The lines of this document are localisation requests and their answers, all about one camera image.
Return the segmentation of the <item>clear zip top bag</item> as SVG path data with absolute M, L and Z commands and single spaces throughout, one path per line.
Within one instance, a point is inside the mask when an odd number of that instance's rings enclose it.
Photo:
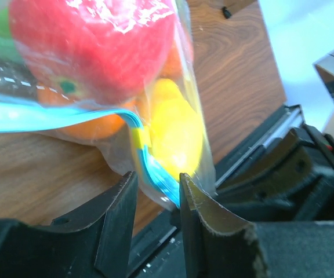
M 0 10 L 8 8 L 11 2 L 0 1 Z M 75 140 L 66 136 L 56 138 L 95 146 L 109 167 L 118 174 L 127 171 L 137 172 L 142 191 L 167 209 L 180 205 L 179 181 L 182 174 L 189 175 L 207 194 L 215 194 L 216 172 L 193 69 L 194 47 L 190 9 L 186 1 L 171 3 L 177 16 L 173 43 L 177 43 L 181 63 L 181 76 L 172 80 L 201 117 L 204 129 L 201 160 L 194 174 L 180 173 L 179 179 L 174 179 L 152 156 L 149 126 L 143 123 L 137 110 L 124 108 L 124 104 L 152 91 L 155 81 L 161 77 L 162 69 L 158 76 L 133 98 L 118 104 L 101 104 L 91 98 L 69 96 L 45 85 L 31 73 L 25 62 L 19 64 L 0 60 L 0 133 L 41 133 L 55 137 L 48 131 L 116 114 L 125 121 L 125 125 L 111 137 L 94 141 Z M 73 99 L 73 102 L 64 106 L 42 105 L 37 99 L 39 83 Z

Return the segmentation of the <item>fake orange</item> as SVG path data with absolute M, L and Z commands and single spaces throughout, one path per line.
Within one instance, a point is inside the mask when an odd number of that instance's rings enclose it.
M 181 63 L 177 43 L 170 48 L 168 57 L 161 70 L 161 77 L 155 81 L 150 93 L 143 93 L 137 99 L 124 104 L 124 108 L 137 110 L 143 123 L 149 125 L 152 116 L 158 112 L 158 107 L 168 101 L 183 98 L 178 85 L 172 80 L 181 76 Z M 71 104 L 73 99 L 64 97 L 39 83 L 37 99 L 42 105 L 64 106 Z M 125 125 L 118 115 L 104 116 L 85 123 L 49 130 L 55 137 L 66 136 L 75 140 L 94 141 L 113 136 Z

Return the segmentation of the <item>yellow fake mango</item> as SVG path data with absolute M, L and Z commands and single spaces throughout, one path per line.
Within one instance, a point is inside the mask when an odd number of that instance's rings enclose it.
M 155 82 L 149 108 L 152 156 L 176 180 L 180 173 L 194 174 L 204 143 L 201 117 L 166 78 Z

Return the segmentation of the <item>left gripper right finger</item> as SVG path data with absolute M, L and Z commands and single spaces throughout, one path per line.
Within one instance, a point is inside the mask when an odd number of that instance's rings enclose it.
M 250 222 L 180 176 L 187 277 L 334 277 L 334 221 Z

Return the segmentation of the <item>red fake apple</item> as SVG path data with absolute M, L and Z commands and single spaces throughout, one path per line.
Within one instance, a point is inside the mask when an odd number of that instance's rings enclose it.
M 40 82 L 101 104 L 133 98 L 158 76 L 177 20 L 171 1 L 12 1 L 8 12 Z

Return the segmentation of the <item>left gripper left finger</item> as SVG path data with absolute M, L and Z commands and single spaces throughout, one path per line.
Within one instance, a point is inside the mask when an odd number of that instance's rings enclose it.
M 0 277 L 126 277 L 137 175 L 48 226 L 0 218 Z

